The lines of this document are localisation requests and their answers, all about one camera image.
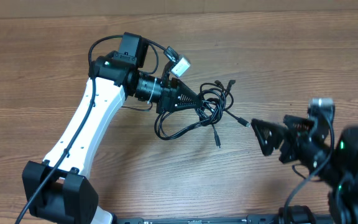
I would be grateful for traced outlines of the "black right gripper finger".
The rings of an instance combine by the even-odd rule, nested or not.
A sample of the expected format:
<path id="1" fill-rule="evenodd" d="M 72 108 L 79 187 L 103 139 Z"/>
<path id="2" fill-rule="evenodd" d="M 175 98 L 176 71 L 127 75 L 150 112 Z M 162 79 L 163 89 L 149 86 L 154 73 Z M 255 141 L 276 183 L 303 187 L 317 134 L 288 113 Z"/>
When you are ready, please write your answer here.
<path id="1" fill-rule="evenodd" d="M 309 136 L 314 128 L 313 120 L 292 115 L 285 115 L 283 122 L 291 132 L 295 133 L 296 137 Z"/>
<path id="2" fill-rule="evenodd" d="M 269 156 L 274 150 L 280 148 L 288 131 L 287 128 L 279 124 L 261 119 L 252 119 L 251 126 L 264 156 Z"/>

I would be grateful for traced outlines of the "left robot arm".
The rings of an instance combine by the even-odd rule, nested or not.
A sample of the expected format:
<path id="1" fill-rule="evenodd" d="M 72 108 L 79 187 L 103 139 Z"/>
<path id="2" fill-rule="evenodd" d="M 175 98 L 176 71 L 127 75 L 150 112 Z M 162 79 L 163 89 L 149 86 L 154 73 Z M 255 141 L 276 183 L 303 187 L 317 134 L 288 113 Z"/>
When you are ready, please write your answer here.
<path id="1" fill-rule="evenodd" d="M 27 202 L 23 213 L 54 223 L 116 223 L 103 210 L 89 177 L 99 144 L 117 111 L 129 96 L 155 103 L 157 112 L 198 107 L 197 95 L 182 81 L 190 61 L 166 47 L 163 74 L 143 71 L 148 49 L 160 45 L 140 35 L 120 35 L 117 50 L 90 58 L 88 81 L 81 102 L 59 141 L 42 162 L 30 161 L 22 181 Z"/>

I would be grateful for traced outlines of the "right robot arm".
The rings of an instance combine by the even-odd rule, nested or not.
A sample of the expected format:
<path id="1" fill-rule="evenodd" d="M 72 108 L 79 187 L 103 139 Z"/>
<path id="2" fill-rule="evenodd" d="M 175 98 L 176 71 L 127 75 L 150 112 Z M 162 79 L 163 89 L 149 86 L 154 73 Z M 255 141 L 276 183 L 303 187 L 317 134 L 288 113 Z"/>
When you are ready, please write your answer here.
<path id="1" fill-rule="evenodd" d="M 309 175 L 291 192 L 282 210 L 285 223 L 295 223 L 289 204 L 313 177 L 328 184 L 329 212 L 334 223 L 358 223 L 358 126 L 334 135 L 334 106 L 309 106 L 308 117 L 286 115 L 283 124 L 251 121 L 262 154 L 281 152 L 280 162 L 299 161 Z"/>

